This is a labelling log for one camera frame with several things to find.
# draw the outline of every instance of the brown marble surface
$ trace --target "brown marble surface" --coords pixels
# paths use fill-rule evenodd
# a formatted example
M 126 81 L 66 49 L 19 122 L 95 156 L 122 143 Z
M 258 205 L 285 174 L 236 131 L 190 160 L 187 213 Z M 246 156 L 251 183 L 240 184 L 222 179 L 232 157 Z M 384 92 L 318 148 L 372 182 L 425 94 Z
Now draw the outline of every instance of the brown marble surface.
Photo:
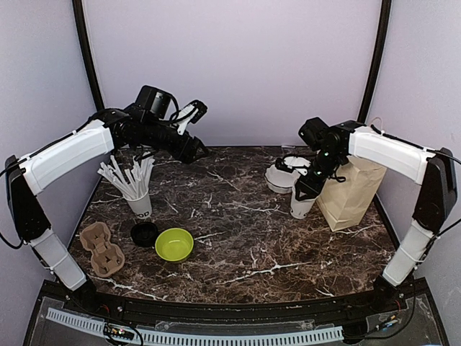
M 187 229 L 191 257 L 163 261 L 154 249 L 134 245 L 130 230 L 140 222 L 120 193 L 102 180 L 79 232 L 96 221 L 112 231 L 125 266 L 97 278 L 90 252 L 76 235 L 70 252 L 98 290 L 122 296 L 190 303 L 275 303 L 342 296 L 372 289 L 393 254 L 393 245 L 372 204 L 355 227 L 331 232 L 316 205 L 305 220 L 290 216 L 290 196 L 266 186 L 264 172 L 288 152 L 306 148 L 212 148 L 191 165 L 156 154 L 150 183 L 152 221 L 160 231 Z M 117 160 L 127 167 L 134 151 Z

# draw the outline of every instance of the paper bag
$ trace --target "paper bag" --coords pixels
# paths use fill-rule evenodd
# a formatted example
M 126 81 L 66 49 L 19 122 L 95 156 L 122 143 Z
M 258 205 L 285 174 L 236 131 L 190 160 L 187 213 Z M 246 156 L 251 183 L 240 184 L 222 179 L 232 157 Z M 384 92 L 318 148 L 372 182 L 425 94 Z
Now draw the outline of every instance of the paper bag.
M 386 173 L 386 168 L 365 159 L 348 156 L 349 163 L 339 167 L 338 177 L 345 182 L 328 179 L 317 204 L 332 231 L 360 223 Z

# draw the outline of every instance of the black lid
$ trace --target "black lid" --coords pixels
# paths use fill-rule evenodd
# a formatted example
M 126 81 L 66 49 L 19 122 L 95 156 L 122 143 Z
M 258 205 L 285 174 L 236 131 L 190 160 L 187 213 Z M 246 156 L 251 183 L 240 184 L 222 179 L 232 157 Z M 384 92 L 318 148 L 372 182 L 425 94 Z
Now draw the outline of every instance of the black lid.
M 131 229 L 131 239 L 139 247 L 153 247 L 158 236 L 158 228 L 152 222 L 141 222 Z

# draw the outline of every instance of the wall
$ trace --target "wall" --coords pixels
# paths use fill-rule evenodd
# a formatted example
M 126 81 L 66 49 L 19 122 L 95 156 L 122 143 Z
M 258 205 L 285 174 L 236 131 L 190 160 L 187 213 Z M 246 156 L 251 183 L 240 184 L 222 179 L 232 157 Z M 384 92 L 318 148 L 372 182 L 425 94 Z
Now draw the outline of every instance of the wall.
M 388 133 L 461 157 L 461 2 L 394 1 L 380 78 L 369 119 L 380 116 Z M 461 170 L 457 167 L 458 178 Z M 379 196 L 400 239 L 408 229 L 419 189 L 388 172 Z M 461 216 L 455 206 L 445 226 Z M 426 276 L 453 345 L 461 340 L 459 227 L 438 241 L 419 276 Z
M 209 112 L 206 145 L 300 144 L 307 118 L 355 119 L 380 0 L 85 1 L 106 104 L 150 84 Z
M 80 126 L 94 112 L 71 1 L 0 1 L 0 76 L 1 160 L 40 148 Z M 64 242 L 95 186 L 96 164 L 75 170 L 40 195 Z M 17 244 L 3 184 L 0 231 Z M 43 278 L 50 276 L 29 247 L 14 251 L 0 242 L 3 345 L 22 344 Z

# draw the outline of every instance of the green bowl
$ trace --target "green bowl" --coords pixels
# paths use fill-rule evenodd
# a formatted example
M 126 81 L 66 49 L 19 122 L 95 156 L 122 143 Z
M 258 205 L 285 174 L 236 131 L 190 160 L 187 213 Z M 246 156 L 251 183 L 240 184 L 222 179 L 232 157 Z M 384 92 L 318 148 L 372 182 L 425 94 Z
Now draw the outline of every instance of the green bowl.
M 167 229 L 156 240 L 156 252 L 168 262 L 185 261 L 194 248 L 194 239 L 185 229 Z

